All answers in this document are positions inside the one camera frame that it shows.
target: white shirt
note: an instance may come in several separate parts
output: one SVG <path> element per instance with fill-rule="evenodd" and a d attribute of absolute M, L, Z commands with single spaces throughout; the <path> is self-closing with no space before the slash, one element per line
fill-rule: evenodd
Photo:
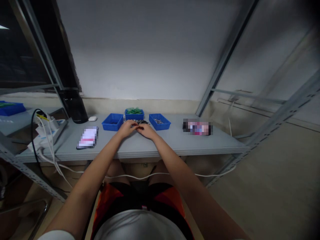
<path fill-rule="evenodd" d="M 42 235 L 38 240 L 75 240 L 65 231 L 54 230 Z M 118 213 L 102 224 L 94 240 L 165 240 L 182 239 L 183 233 L 168 218 L 145 210 L 127 210 Z"/>

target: person's left hand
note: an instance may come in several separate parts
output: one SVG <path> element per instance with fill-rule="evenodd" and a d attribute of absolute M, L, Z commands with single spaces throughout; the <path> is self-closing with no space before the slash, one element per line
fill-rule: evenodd
<path fill-rule="evenodd" d="M 134 130 L 136 130 L 139 125 L 133 120 L 125 121 L 120 129 L 117 132 L 117 135 L 120 136 L 122 139 L 128 137 Z"/>

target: person's right hand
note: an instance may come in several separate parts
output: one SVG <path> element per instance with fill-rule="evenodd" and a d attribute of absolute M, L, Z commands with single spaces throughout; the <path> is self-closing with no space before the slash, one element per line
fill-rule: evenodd
<path fill-rule="evenodd" d="M 150 138 L 151 140 L 154 140 L 156 137 L 159 136 L 149 124 L 139 124 L 137 132 L 145 136 L 146 138 Z"/>

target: gray table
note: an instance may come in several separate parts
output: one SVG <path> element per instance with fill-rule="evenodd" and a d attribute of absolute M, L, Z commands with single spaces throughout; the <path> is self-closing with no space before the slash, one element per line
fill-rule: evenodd
<path fill-rule="evenodd" d="M 0 131 L 5 135 L 9 136 L 14 134 L 15 132 L 26 128 L 31 123 L 31 117 L 33 111 L 36 108 L 29 108 L 27 111 L 14 114 L 12 116 L 0 116 Z M 41 108 L 42 111 L 53 114 L 58 112 L 62 107 L 45 107 Z"/>
<path fill-rule="evenodd" d="M 169 144 L 169 146 L 179 155 L 209 155 L 209 154 L 231 154 L 245 152 L 248 147 L 220 129 L 213 127 L 211 136 L 194 136 L 183 132 L 182 124 L 184 118 L 197 118 L 196 115 L 182 114 L 163 114 L 170 122 L 169 130 L 157 131 L 157 133 Z M 92 160 L 107 144 L 116 132 L 105 131 L 102 128 L 102 121 L 108 114 L 96 115 L 98 120 L 95 122 L 86 122 L 75 124 L 71 119 L 59 136 L 54 145 L 56 156 L 61 161 L 80 161 Z M 149 121 L 149 115 L 145 114 L 145 120 Z M 84 129 L 88 126 L 99 127 L 99 137 L 95 148 L 77 150 L 76 146 Z M 44 150 L 44 155 L 51 157 L 49 149 Z M 157 157 L 159 153 L 153 142 L 138 132 L 134 132 L 125 139 L 117 154 L 116 158 L 140 158 L 140 157 Z M 33 153 L 27 149 L 16 158 L 21 162 L 35 162 Z"/>

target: blue plastic bin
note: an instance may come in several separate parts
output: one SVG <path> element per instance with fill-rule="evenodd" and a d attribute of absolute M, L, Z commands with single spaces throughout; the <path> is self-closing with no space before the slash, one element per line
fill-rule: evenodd
<path fill-rule="evenodd" d="M 0 103 L 13 103 L 13 102 L 0 101 Z M 0 108 L 0 115 L 11 116 L 11 115 L 26 111 L 26 108 L 24 107 L 23 103 L 13 103 L 13 104 L 15 105 Z"/>
<path fill-rule="evenodd" d="M 142 114 L 127 114 L 128 110 L 126 109 L 124 111 L 124 114 L 126 115 L 126 120 L 133 119 L 133 120 L 143 120 L 144 118 L 144 111 L 140 109 Z"/>
<path fill-rule="evenodd" d="M 109 116 L 102 122 L 102 127 L 103 130 L 118 131 L 122 124 L 123 114 L 110 113 Z"/>
<path fill-rule="evenodd" d="M 158 124 L 154 119 L 161 120 L 163 124 Z M 166 130 L 169 129 L 171 122 L 169 122 L 168 119 L 166 119 L 162 114 L 149 114 L 149 122 L 152 124 L 155 130 Z"/>

